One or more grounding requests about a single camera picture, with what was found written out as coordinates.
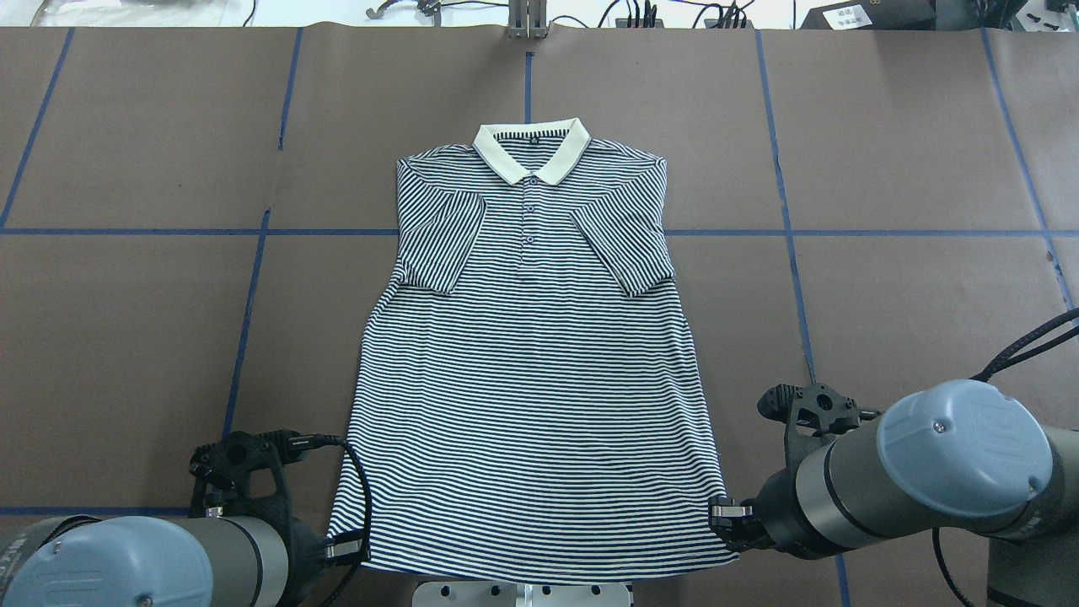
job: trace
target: shirt sleeve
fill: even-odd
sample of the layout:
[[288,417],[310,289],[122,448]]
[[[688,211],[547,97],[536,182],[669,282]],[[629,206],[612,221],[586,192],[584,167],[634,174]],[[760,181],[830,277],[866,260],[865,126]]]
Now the shirt sleeve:
[[660,158],[572,213],[577,229],[626,296],[637,296],[674,278],[663,226],[666,190],[667,164]]
[[483,198],[437,189],[402,160],[397,165],[397,257],[405,281],[452,293],[483,222]]

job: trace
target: striped shirt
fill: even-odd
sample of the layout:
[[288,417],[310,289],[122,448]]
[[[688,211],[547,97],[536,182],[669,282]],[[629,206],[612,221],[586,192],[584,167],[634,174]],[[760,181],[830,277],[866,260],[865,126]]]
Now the striped shirt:
[[[369,566],[518,583],[735,560],[661,226],[666,161],[576,119],[486,125],[397,165],[400,242],[347,440]],[[330,535],[360,529],[347,463]]]

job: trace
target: collar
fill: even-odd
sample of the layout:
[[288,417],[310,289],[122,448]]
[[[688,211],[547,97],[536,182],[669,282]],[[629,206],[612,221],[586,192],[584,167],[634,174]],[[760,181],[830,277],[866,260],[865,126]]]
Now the collar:
[[480,157],[483,158],[483,162],[492,170],[497,173],[507,183],[514,184],[532,174],[532,171],[514,160],[514,156],[509,155],[509,152],[498,144],[494,136],[504,133],[531,135],[546,130],[566,130],[565,138],[562,139],[562,144],[558,147],[555,155],[550,156],[547,164],[544,164],[543,167],[534,173],[545,183],[557,185],[577,165],[581,154],[584,153],[585,148],[588,147],[588,142],[591,141],[591,136],[585,129],[585,125],[581,123],[579,119],[572,118],[570,120],[538,122],[535,124],[484,124],[479,127],[479,133],[476,134],[473,147],[479,152]]

